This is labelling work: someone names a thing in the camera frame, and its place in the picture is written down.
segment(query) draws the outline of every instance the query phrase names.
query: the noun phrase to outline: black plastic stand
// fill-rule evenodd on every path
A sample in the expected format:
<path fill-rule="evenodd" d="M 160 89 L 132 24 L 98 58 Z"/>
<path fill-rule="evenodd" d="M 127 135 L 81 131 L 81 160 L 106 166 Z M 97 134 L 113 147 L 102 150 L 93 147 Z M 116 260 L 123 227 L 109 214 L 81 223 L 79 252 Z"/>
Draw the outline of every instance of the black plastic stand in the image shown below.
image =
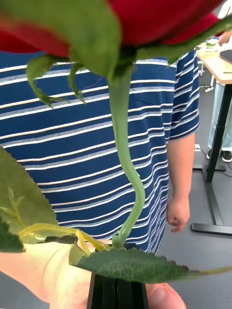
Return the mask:
<path fill-rule="evenodd" d="M 216 200 L 214 189 L 212 187 L 212 180 L 215 171 L 225 171 L 225 167 L 216 167 L 219 152 L 221 149 L 223 134 L 226 125 L 226 119 L 230 108 L 232 99 L 232 84 L 225 85 L 225 90 L 222 98 L 220 113 L 218 117 L 217 127 L 214 135 L 212 154 L 207 167 L 196 165 L 193 170 L 200 170 L 204 177 L 205 190 L 208 197 L 209 208 L 212 214 L 214 224 L 191 224 L 193 232 L 207 233 L 214 235 L 232 236 L 232 227 L 223 224 L 222 216 Z"/>
<path fill-rule="evenodd" d="M 145 284 L 92 274 L 87 309 L 149 309 Z"/>

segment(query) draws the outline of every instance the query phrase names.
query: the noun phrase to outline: laptop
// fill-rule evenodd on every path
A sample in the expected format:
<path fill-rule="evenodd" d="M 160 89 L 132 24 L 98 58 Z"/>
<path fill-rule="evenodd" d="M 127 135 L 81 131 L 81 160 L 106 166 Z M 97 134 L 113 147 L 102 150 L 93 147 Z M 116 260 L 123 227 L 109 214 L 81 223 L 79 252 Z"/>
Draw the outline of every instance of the laptop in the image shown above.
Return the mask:
<path fill-rule="evenodd" d="M 219 56 L 228 61 L 229 63 L 232 63 L 232 49 L 224 50 L 223 52 L 220 52 Z"/>

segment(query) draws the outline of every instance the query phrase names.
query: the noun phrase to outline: jeans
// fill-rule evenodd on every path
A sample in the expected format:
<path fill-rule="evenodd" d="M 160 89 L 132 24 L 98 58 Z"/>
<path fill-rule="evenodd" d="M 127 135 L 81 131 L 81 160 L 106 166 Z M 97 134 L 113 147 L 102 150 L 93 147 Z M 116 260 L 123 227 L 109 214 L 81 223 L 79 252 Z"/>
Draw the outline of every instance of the jeans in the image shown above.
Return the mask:
<path fill-rule="evenodd" d="M 213 145 L 214 133 L 218 123 L 218 116 L 220 112 L 224 89 L 225 89 L 224 85 L 221 85 L 219 83 L 216 84 L 213 117 L 208 140 L 208 146 L 210 149 L 212 148 Z M 221 149 L 224 151 L 232 151 L 232 108 L 230 108 L 227 121 L 228 121 L 228 127 L 225 128 Z"/>

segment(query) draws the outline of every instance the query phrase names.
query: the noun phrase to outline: shirt sleeve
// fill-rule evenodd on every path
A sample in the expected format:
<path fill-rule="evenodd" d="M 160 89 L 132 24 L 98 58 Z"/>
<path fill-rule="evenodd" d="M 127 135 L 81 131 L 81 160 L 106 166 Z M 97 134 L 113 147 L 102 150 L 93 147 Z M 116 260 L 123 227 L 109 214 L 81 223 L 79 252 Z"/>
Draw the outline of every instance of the shirt sleeve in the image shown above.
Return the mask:
<path fill-rule="evenodd" d="M 182 56 L 176 68 L 170 140 L 186 137 L 199 127 L 199 80 L 196 51 Z"/>

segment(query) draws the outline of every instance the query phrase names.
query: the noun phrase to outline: black holder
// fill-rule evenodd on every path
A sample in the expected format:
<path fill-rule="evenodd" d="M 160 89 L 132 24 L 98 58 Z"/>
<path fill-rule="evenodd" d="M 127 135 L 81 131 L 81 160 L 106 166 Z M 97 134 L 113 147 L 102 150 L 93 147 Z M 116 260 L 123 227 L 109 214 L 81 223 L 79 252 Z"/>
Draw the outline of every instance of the black holder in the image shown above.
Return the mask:
<path fill-rule="evenodd" d="M 92 274 L 87 309 L 149 309 L 145 284 Z"/>

